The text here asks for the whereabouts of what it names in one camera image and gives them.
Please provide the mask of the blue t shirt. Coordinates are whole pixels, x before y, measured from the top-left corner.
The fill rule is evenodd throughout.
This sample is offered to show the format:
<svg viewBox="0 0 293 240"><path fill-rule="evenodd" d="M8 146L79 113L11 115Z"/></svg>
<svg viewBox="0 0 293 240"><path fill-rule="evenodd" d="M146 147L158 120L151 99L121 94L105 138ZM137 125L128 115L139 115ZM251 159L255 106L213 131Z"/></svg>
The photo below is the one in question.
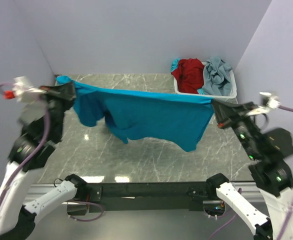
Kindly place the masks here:
<svg viewBox="0 0 293 240"><path fill-rule="evenodd" d="M194 151L212 116L211 97L100 88L58 76L59 85L73 83L73 109L86 127L101 119L111 133L130 140L156 138L171 141L185 152Z"/></svg>

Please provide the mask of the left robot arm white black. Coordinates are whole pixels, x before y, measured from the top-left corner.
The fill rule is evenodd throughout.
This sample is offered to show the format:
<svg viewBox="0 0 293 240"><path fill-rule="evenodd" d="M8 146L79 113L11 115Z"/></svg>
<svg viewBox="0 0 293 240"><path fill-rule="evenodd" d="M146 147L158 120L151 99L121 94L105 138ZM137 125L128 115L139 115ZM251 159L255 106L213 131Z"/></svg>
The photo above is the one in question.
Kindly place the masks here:
<svg viewBox="0 0 293 240"><path fill-rule="evenodd" d="M26 104L0 187L0 240L25 240L46 215L63 202L84 201L87 183L72 174L41 197L26 202L27 193L62 140L65 112L76 99L74 84L33 87L23 78L0 94Z"/></svg>

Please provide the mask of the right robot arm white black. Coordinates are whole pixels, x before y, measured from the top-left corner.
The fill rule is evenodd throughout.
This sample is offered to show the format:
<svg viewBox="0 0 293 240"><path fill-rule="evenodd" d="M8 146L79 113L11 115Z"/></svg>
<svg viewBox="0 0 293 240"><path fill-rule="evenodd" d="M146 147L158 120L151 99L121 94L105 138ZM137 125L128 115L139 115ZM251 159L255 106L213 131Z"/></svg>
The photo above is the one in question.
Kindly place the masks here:
<svg viewBox="0 0 293 240"><path fill-rule="evenodd" d="M275 128L266 133L252 119L273 109L293 112L275 97L262 105L211 102L219 129L232 128L250 160L251 176L261 193L269 215L252 206L221 173L207 179L207 192L229 205L246 223L255 240L293 240L293 174L285 158L293 155L291 133Z"/></svg>

